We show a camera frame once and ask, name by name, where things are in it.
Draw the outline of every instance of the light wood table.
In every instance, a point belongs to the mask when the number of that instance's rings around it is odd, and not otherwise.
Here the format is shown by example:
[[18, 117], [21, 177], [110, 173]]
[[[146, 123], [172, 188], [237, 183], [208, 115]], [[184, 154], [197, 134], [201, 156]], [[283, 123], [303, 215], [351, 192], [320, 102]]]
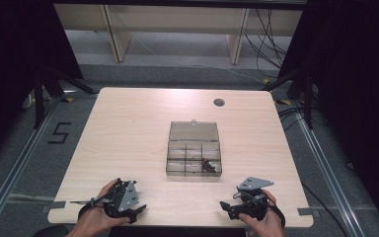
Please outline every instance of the light wood table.
[[[222, 99], [217, 107], [213, 101]], [[171, 121], [217, 123], [221, 177], [171, 177], [166, 174]], [[279, 117], [268, 92], [189, 89], [105, 88], [84, 128], [48, 220], [75, 223], [81, 205], [120, 177], [137, 181], [147, 208], [133, 225], [243, 227], [230, 220], [221, 200], [231, 204], [236, 186], [247, 177], [274, 182], [266, 189], [277, 198], [286, 226], [309, 227], [308, 203]]]

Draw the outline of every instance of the person's left hand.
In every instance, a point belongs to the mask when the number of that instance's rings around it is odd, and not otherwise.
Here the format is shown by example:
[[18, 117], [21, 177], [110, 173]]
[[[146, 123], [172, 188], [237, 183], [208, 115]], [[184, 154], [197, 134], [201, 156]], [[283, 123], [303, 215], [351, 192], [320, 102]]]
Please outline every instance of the person's left hand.
[[[98, 194], [98, 198], [106, 194], [115, 183], [116, 180], [113, 180], [105, 185]], [[68, 235], [66, 235], [66, 237], [94, 237], [114, 226], [119, 226], [128, 222], [130, 222], [128, 217], [111, 218], [107, 216], [103, 209], [103, 205], [97, 203], [96, 207], [89, 208], [82, 214], [75, 227]]]

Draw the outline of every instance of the table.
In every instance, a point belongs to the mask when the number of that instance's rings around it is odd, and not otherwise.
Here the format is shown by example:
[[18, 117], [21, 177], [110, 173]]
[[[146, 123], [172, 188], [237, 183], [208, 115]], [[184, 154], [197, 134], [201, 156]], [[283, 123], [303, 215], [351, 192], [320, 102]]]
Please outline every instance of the table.
[[[213, 101], [224, 100], [217, 107]], [[221, 177], [171, 177], [166, 157], [171, 121], [217, 122], [223, 174]], [[52, 223], [75, 223], [81, 205], [117, 177], [137, 181], [141, 204], [147, 208], [133, 225], [242, 227], [230, 220], [221, 200], [232, 196], [248, 176], [271, 180], [289, 227], [309, 227], [299, 177], [269, 92], [104, 88], [84, 128], [52, 209]]]

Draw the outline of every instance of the transparent compartment box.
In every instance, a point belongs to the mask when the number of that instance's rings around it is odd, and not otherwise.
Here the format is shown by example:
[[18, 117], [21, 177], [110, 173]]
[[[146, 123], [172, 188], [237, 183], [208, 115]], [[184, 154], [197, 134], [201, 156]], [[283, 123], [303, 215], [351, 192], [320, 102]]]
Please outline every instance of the transparent compartment box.
[[169, 176], [220, 177], [220, 142], [215, 122], [173, 121], [166, 173]]

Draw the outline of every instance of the human hand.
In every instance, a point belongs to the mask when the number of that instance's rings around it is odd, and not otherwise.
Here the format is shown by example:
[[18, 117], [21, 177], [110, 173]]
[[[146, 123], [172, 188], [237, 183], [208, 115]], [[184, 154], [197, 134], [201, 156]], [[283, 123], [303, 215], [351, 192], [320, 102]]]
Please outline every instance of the human hand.
[[[116, 180], [113, 180], [105, 185], [98, 194], [98, 198], [106, 194], [115, 184]], [[89, 208], [82, 214], [75, 227], [68, 235], [66, 235], [66, 237], [95, 237], [114, 226], [119, 226], [128, 222], [130, 222], [128, 217], [108, 217], [103, 209], [103, 204], [99, 202], [96, 204], [96, 207]]]
[[[269, 205], [276, 205], [276, 198], [266, 190], [263, 190], [265, 195], [271, 200], [268, 202]], [[255, 234], [261, 237], [282, 237], [284, 232], [282, 231], [281, 221], [278, 215], [268, 208], [266, 210], [266, 215], [263, 220], [257, 221], [252, 218], [250, 215], [240, 213], [239, 218], [249, 225], [252, 229], [250, 235], [254, 236]]]

